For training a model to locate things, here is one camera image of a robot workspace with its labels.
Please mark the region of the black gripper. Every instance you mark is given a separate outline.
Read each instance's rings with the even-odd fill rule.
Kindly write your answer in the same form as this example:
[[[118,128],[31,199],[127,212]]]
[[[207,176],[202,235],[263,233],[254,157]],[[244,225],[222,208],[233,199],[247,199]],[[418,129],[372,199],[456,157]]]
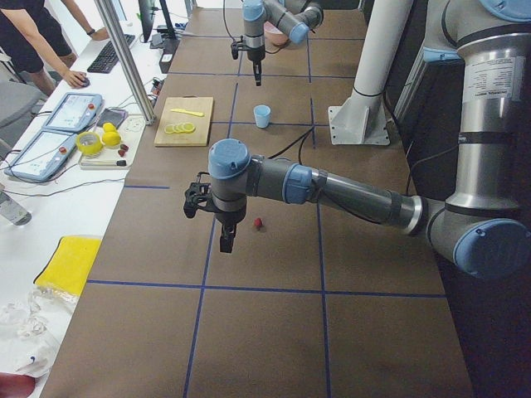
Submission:
[[[261,62],[266,58],[266,49],[264,47],[249,48],[247,57],[253,62],[253,74],[256,86],[262,85],[262,66]]]
[[[237,224],[246,216],[245,209],[237,211],[221,211],[216,214],[216,219],[222,224],[220,235],[220,251],[231,253],[236,237]]]

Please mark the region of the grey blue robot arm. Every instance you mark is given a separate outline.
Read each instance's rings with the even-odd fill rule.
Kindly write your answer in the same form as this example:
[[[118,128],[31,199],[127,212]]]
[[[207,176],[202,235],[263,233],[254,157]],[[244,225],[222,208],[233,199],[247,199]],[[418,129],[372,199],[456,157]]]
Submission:
[[[244,1],[242,4],[244,34],[231,45],[236,59],[246,52],[252,62],[254,80],[261,86],[261,62],[266,57],[266,22],[285,34],[290,42],[300,44],[310,30],[319,27],[324,20],[323,8],[314,1]]]
[[[524,95],[530,55],[527,1],[431,1],[426,61],[463,60],[455,191],[444,201],[403,196],[323,170],[251,155],[234,138],[215,143],[208,156],[208,207],[222,223],[220,246],[232,249],[248,197],[289,204],[318,202],[371,222],[423,234],[459,269],[495,279],[525,265],[529,229],[517,220],[511,197],[514,121]]]

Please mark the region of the person forearm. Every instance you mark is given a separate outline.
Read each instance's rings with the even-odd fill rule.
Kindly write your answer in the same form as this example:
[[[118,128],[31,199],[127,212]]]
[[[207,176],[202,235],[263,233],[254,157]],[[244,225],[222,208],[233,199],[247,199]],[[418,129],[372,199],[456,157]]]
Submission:
[[[66,64],[66,61],[58,56],[52,49],[48,41],[41,35],[36,29],[32,28],[26,34],[27,41],[36,50],[37,54],[41,56],[47,64],[49,64],[63,80],[66,80],[68,74],[71,72],[70,67]]]

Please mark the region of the person right hand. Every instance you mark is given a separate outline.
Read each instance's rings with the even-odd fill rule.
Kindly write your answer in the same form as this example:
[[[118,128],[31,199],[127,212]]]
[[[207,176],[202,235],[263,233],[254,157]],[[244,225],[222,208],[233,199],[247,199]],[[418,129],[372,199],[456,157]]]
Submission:
[[[66,70],[60,73],[62,79],[72,88],[79,89],[81,80],[86,77],[85,72]]]

